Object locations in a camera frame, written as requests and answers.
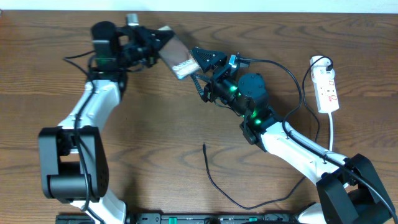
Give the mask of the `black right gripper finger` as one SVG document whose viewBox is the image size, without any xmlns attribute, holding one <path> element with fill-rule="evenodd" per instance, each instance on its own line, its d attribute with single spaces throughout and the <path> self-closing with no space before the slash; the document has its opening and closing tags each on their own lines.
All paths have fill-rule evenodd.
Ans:
<svg viewBox="0 0 398 224">
<path fill-rule="evenodd" d="M 204 88 L 201 87 L 199 80 L 202 80 L 206 83 L 210 82 L 210 77 L 206 76 L 206 75 L 200 75 L 197 73 L 193 73 L 190 75 L 190 77 L 192 78 L 195 88 L 197 89 L 197 92 L 200 96 L 209 96 L 209 91 L 205 90 Z"/>
<path fill-rule="evenodd" d="M 202 72 L 214 70 L 219 65 L 223 66 L 227 59 L 226 54 L 223 52 L 205 50 L 199 47 L 194 47 L 190 53 Z"/>
</svg>

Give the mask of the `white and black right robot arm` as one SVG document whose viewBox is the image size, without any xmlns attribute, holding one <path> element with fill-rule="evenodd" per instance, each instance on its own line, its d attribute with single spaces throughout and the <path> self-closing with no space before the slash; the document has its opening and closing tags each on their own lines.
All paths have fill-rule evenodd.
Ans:
<svg viewBox="0 0 398 224">
<path fill-rule="evenodd" d="M 195 47 L 190 51 L 203 73 L 191 75 L 205 102 L 220 100 L 220 106 L 243 117 L 240 128 L 249 144 L 257 145 L 296 168 L 317 188 L 320 201 L 296 215 L 298 223 L 384 223 L 396 221 L 394 205 L 371 161 L 361 154 L 346 157 L 325 149 L 297 132 L 269 104 L 262 75 L 236 76 L 253 62 L 240 55 Z"/>
</svg>

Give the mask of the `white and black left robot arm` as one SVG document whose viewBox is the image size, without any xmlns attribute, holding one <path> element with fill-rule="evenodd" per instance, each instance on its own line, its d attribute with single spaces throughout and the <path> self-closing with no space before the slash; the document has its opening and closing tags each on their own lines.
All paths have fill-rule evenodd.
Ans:
<svg viewBox="0 0 398 224">
<path fill-rule="evenodd" d="M 43 194 L 79 208 L 92 223 L 134 223 L 127 204 L 109 188 L 109 167 L 101 131 L 127 88 L 133 67 L 156 64 L 174 37 L 172 29 L 148 29 L 136 23 L 118 27 L 103 21 L 91 28 L 93 50 L 87 67 L 64 61 L 85 76 L 84 91 L 70 114 L 38 135 Z"/>
</svg>

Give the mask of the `white power strip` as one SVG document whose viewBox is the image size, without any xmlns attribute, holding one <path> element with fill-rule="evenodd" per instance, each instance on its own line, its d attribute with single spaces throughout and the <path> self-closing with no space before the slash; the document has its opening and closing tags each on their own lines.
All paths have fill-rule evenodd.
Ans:
<svg viewBox="0 0 398 224">
<path fill-rule="evenodd" d="M 328 114 L 338 110 L 340 106 L 331 60 L 316 55 L 310 59 L 310 65 L 318 112 Z"/>
</svg>

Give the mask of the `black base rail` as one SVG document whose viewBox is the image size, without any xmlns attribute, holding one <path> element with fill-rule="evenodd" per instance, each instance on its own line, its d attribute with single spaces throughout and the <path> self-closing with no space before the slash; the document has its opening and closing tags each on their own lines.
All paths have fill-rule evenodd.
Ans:
<svg viewBox="0 0 398 224">
<path fill-rule="evenodd" d="M 137 213 L 126 219 L 126 223 L 136 224 L 238 224 L 238 223 L 299 223 L 286 213 L 265 215 L 161 215 L 159 213 Z"/>
</svg>

